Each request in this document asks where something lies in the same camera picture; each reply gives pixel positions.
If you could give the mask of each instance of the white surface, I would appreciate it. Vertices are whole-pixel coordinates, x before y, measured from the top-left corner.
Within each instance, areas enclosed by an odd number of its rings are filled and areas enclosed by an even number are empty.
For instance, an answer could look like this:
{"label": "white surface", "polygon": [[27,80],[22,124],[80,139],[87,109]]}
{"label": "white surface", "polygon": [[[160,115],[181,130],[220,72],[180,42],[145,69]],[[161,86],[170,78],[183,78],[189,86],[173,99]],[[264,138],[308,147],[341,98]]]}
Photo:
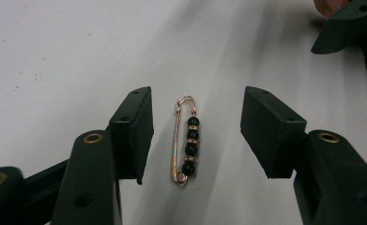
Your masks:
{"label": "white surface", "polygon": [[[124,224],[301,224],[293,180],[267,180],[239,132],[246,85],[267,89],[367,162],[361,53],[311,54],[313,1],[0,1],[0,167],[25,176],[105,128],[151,86],[155,134],[144,184],[122,181]],[[197,100],[197,175],[171,180],[176,100]]]}

